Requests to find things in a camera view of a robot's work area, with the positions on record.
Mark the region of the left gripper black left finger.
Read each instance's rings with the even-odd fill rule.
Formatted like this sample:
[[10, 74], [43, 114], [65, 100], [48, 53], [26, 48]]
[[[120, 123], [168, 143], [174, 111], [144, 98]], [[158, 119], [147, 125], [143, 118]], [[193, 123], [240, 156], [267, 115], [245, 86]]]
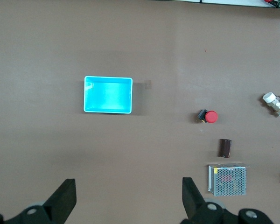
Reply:
[[64, 224], [77, 203], [76, 181], [66, 179], [43, 205], [34, 205], [6, 224]]

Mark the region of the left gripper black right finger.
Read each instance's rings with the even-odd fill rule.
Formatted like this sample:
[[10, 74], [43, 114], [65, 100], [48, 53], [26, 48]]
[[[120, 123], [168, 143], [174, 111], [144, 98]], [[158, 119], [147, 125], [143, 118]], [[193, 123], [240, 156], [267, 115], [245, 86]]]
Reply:
[[222, 224], [223, 208], [214, 202], [205, 202], [191, 177], [182, 179], [182, 203], [186, 219], [181, 224]]

